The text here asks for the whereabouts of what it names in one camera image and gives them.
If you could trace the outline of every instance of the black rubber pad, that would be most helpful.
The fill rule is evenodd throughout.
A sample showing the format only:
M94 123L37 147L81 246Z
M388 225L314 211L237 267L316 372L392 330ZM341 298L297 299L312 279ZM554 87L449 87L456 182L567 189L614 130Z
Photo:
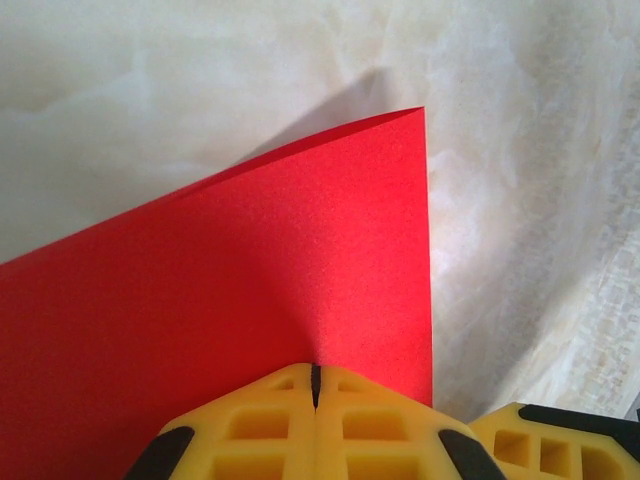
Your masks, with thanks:
M477 440L456 430L440 430L438 436L462 480L507 480Z
M178 427L154 438L124 480L169 480L195 431Z
M311 397L313 399L313 408L318 408L320 400L320 389L322 388L322 372L320 365L315 363L311 365Z
M518 411L523 420L597 433L613 438L629 455L640 463L640 423L618 418L571 412L558 408L525 405Z

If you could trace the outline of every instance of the square hole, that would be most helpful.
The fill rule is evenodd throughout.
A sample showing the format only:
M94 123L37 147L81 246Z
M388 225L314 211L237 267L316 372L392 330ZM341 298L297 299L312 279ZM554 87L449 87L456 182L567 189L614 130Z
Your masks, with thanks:
M540 445L540 471L569 477L571 474L569 444L543 438Z
M215 459L214 480L281 480L284 456L236 455Z
M521 467L529 466L529 435L498 430L493 444L493 456Z
M622 480L622 468L613 457L597 448L582 447L582 480Z
M289 414L286 410L246 408L231 420L228 437L231 440L287 438Z
M353 455L347 457L349 480L423 480L416 457Z
M346 440L406 440L402 417L396 412L361 410L347 412L342 419Z

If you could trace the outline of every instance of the red card stock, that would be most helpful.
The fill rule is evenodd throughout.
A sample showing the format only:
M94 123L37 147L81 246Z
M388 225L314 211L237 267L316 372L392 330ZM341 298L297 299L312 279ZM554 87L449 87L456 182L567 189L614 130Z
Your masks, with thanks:
M0 478L113 479L295 362L431 401L423 109L279 148L0 266Z

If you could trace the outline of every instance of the white backdrop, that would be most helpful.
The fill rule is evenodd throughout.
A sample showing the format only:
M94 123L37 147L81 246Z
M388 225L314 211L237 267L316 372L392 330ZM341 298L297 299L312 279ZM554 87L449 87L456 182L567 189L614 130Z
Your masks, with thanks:
M425 105L436 406L640 389L637 1L2 0L0 27L0 261Z

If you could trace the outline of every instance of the red paper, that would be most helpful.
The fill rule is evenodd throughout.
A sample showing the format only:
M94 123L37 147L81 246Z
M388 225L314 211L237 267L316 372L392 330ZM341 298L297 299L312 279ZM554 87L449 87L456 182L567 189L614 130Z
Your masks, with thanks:
M0 266L0 478L120 478L295 362L431 400L422 109L295 142Z

